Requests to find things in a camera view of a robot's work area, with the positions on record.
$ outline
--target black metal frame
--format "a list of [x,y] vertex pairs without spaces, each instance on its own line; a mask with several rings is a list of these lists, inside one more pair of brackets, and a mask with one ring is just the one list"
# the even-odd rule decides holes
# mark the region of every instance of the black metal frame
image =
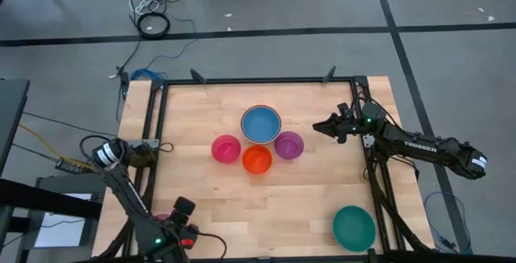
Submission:
[[[304,83],[304,82],[323,82],[323,77],[257,77],[257,78],[216,78],[216,79],[208,79],[206,80],[207,85],[224,85],[224,84],[251,84],[251,83]],[[362,90],[365,92],[366,97],[370,96],[367,77],[358,76],[358,77],[330,77],[327,82],[349,82],[353,101],[356,100],[356,97],[359,94],[359,86],[362,87]],[[142,133],[142,139],[147,139],[149,137],[152,115],[154,111],[154,104],[156,102],[156,92],[159,88],[161,88],[161,100],[160,100],[160,108],[158,110],[158,120],[156,125],[156,133],[155,139],[160,140],[161,134],[163,132],[163,124],[164,117],[166,112],[166,104],[169,86],[185,86],[185,85],[201,85],[200,81],[194,79],[184,79],[184,80],[167,80],[167,81],[152,81],[151,85],[151,93],[149,95],[147,113],[145,116],[145,124],[144,130]],[[367,154],[367,149],[364,149],[364,155],[366,159],[366,163],[368,167],[372,168],[372,161],[370,160],[369,155]],[[381,167],[382,179],[384,180],[384,186],[386,190],[387,199],[395,206],[395,198],[393,196],[392,184],[389,179],[389,171],[387,170],[386,165]],[[156,178],[156,168],[151,168],[149,173],[148,184],[154,184]],[[140,191],[143,180],[143,170],[138,169],[135,175],[135,188]],[[374,207],[375,207],[375,216],[377,217],[377,225],[378,232],[380,235],[381,246],[383,252],[387,252],[391,250],[390,242],[387,234],[387,225],[385,224],[385,217],[382,206],[380,202],[373,196]],[[396,235],[397,246],[401,250],[405,250],[405,242],[402,238],[401,233],[394,226],[394,231]],[[123,256],[130,256],[131,254],[131,242],[132,242],[132,231],[128,236],[126,243],[123,246]],[[256,261],[256,258],[231,258],[231,259],[223,259],[226,262],[249,262]],[[274,257],[273,260],[275,262],[278,261],[368,261],[367,255],[356,255],[356,256],[332,256],[332,257]],[[192,260],[195,262],[220,262],[220,259],[202,259],[202,260]]]

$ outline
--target green bowl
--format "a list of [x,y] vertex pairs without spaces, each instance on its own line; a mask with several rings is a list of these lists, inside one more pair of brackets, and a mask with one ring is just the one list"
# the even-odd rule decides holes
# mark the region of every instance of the green bowl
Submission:
[[371,215],[361,207],[343,207],[333,219],[333,236],[349,251],[367,250],[376,232]]

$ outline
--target bowl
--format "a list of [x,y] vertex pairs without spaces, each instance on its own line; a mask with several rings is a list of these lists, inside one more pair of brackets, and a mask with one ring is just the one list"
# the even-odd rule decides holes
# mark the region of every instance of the bowl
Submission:
[[367,250],[374,242],[375,235],[371,215],[361,207],[343,207],[333,218],[333,236],[349,251]]
[[274,148],[279,157],[283,159],[294,159],[303,153],[305,143],[299,134],[284,131],[274,140]]
[[280,134],[281,118],[270,106],[256,105],[243,113],[240,127],[252,143],[267,144]]
[[273,155],[265,146],[254,145],[243,153],[242,164],[249,173],[266,173],[273,164]]
[[240,142],[234,136],[222,135],[211,145],[211,155],[222,163],[231,163],[240,155]]

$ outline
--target blue bowl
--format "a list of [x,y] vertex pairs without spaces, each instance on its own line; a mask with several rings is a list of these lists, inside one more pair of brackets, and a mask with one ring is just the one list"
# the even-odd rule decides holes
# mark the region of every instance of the blue bowl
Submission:
[[280,134],[281,118],[270,106],[257,105],[243,113],[240,126],[252,143],[267,144]]

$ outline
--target orange cup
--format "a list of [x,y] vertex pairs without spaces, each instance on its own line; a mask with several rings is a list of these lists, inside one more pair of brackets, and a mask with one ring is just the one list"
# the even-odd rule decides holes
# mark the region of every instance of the orange cup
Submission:
[[265,146],[254,145],[243,153],[242,164],[249,173],[266,173],[273,164],[273,155]]

